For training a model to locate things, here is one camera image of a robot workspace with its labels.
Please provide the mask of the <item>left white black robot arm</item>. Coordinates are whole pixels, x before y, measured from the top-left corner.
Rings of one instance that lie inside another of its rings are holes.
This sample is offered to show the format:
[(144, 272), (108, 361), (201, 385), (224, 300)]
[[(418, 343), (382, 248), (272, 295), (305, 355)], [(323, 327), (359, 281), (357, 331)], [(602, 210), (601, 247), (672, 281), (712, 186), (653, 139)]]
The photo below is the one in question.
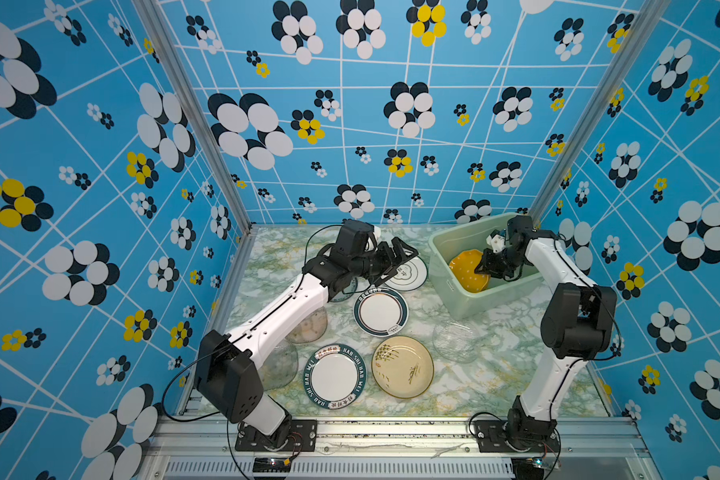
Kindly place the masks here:
[(211, 330), (203, 337), (194, 388), (227, 421), (244, 423), (270, 441), (283, 443), (292, 416), (264, 393), (261, 366), (298, 324), (352, 280), (363, 278), (378, 287), (418, 255), (415, 247), (398, 237), (382, 241), (369, 223), (343, 221), (336, 239), (307, 258), (295, 280), (275, 300), (227, 332)]

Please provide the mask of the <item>yellow polka dot plate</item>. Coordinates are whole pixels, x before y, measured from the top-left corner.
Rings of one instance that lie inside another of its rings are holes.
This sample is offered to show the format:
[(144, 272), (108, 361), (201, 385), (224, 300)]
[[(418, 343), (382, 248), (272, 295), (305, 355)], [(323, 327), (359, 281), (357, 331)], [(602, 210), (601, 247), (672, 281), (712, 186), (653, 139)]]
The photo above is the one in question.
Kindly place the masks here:
[(475, 272), (482, 257), (483, 252), (480, 250), (465, 250), (449, 262), (449, 268), (459, 285), (469, 293), (480, 293), (490, 284), (489, 274)]

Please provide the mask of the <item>green red rim white plate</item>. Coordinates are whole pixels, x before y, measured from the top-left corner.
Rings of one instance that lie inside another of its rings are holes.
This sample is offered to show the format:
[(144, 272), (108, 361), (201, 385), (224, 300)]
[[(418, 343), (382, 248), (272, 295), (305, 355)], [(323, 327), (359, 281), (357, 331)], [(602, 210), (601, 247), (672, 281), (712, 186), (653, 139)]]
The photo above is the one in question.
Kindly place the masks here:
[(372, 288), (358, 297), (353, 315), (365, 333), (386, 338), (398, 334), (407, 325), (409, 308), (399, 292), (389, 288)]

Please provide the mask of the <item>light green plastic bin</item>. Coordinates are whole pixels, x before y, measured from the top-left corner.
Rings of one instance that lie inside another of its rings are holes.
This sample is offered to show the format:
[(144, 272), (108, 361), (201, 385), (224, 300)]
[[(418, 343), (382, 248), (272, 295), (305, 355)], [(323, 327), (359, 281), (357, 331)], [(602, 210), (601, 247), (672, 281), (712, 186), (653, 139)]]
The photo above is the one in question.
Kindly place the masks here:
[(509, 224), (518, 216), (486, 217), (430, 236), (429, 278), (453, 319), (475, 318), (544, 284), (534, 266), (507, 259)]

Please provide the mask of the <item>green rim HAO SHI plate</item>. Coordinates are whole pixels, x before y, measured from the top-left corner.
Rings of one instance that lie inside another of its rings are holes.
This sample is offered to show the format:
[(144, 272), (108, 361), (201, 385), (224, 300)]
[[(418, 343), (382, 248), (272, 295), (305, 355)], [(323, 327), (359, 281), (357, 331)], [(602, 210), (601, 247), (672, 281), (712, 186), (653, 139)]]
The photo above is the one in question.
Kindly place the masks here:
[(334, 343), (316, 350), (307, 360), (303, 386), (307, 397), (326, 410), (354, 403), (367, 383), (367, 368), (354, 348)]

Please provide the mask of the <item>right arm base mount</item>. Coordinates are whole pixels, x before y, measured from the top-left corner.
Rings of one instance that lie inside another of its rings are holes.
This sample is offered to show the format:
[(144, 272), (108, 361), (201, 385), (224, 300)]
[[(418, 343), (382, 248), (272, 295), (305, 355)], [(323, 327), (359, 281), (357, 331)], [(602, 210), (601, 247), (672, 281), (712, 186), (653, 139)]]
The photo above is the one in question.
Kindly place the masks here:
[(472, 420), (468, 431), (476, 440), (481, 453), (528, 453), (531, 456), (541, 456), (557, 453), (561, 446), (557, 434), (548, 438), (538, 435), (511, 436), (506, 423), (495, 419)]

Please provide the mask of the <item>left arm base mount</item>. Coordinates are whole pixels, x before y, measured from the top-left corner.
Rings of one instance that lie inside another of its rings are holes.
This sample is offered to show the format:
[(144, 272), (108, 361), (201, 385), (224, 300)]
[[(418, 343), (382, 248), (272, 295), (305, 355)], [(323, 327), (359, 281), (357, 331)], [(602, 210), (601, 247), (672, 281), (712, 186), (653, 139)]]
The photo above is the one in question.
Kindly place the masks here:
[(313, 452), (317, 433), (318, 422), (312, 419), (286, 420), (271, 435), (242, 422), (234, 448), (238, 452)]

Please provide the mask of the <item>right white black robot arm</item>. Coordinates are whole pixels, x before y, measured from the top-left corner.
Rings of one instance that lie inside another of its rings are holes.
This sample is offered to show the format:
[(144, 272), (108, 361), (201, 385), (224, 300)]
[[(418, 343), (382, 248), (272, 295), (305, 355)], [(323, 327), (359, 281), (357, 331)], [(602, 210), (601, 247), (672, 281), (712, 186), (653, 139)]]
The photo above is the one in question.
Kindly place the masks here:
[(611, 343), (617, 301), (612, 288), (596, 284), (565, 253), (561, 236), (536, 229), (527, 215), (490, 237), (474, 272), (509, 282), (526, 265), (537, 269), (552, 297), (540, 322), (539, 366), (507, 414), (506, 436), (516, 449), (552, 438), (576, 375)]

